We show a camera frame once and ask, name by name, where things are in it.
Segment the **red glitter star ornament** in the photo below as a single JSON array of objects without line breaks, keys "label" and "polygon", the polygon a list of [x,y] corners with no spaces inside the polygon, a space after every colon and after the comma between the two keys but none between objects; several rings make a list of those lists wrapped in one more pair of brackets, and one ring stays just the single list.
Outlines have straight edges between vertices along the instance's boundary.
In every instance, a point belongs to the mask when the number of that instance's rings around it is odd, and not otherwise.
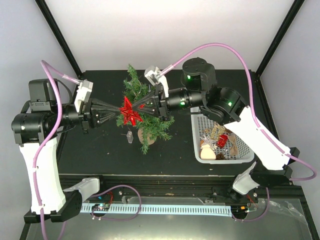
[{"label": "red glitter star ornament", "polygon": [[133,105],[126,96],[124,96],[123,106],[119,108],[119,111],[123,115],[124,125],[131,123],[132,126],[136,126],[137,122],[143,122],[139,113],[133,110]]}]

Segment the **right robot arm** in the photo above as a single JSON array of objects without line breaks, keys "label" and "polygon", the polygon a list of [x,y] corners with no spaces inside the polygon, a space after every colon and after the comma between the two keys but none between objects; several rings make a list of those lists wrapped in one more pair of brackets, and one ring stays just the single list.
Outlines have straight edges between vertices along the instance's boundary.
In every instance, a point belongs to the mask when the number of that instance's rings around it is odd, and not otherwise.
[{"label": "right robot arm", "polygon": [[167,121],[170,113],[198,107],[209,119],[236,134],[257,156],[257,160],[243,173],[238,174],[228,187],[228,198],[240,201],[249,191],[288,183],[292,176],[289,166],[290,148],[282,145],[258,119],[252,108],[235,90],[218,87],[215,67],[196,57],[183,63],[183,87],[169,90],[163,73],[154,66],[144,76],[155,87],[148,95],[132,105],[134,111]]}]

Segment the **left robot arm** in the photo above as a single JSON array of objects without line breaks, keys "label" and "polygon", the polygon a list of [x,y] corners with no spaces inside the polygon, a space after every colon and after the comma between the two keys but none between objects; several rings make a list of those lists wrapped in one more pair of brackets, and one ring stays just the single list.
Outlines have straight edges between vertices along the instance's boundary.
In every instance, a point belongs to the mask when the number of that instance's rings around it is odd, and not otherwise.
[{"label": "left robot arm", "polygon": [[119,113],[116,106],[91,98],[93,83],[80,83],[74,103],[58,105],[55,91],[49,79],[35,79],[28,83],[30,99],[24,104],[12,123],[15,143],[27,167],[31,207],[24,215],[27,224],[65,222],[77,216],[82,203],[93,196],[103,199],[108,188],[101,177],[87,177],[79,183],[63,189],[60,183],[57,146],[58,128],[68,131],[81,126],[84,133],[95,129]]}]

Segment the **small green christmas tree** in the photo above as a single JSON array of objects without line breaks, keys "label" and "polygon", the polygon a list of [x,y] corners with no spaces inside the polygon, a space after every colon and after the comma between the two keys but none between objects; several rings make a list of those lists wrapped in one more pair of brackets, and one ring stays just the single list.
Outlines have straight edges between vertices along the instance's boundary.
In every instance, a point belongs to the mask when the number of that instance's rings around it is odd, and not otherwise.
[{"label": "small green christmas tree", "polygon": [[[127,69],[129,78],[123,81],[125,91],[123,92],[132,104],[146,96],[154,87],[148,87],[147,84],[141,82],[141,76],[139,76],[137,70],[131,65],[128,65]],[[171,117],[170,121],[160,121],[159,118],[140,115],[143,122],[136,122],[136,126],[133,126],[137,130],[143,129],[143,136],[147,137],[150,135],[151,139],[164,141],[170,140],[173,136],[168,133],[170,126],[175,122],[174,117]],[[116,118],[116,125],[122,127],[124,125],[132,126],[131,123],[124,124],[124,117],[122,114],[118,115]],[[141,152],[145,155],[147,154],[150,145],[141,144]]]}]

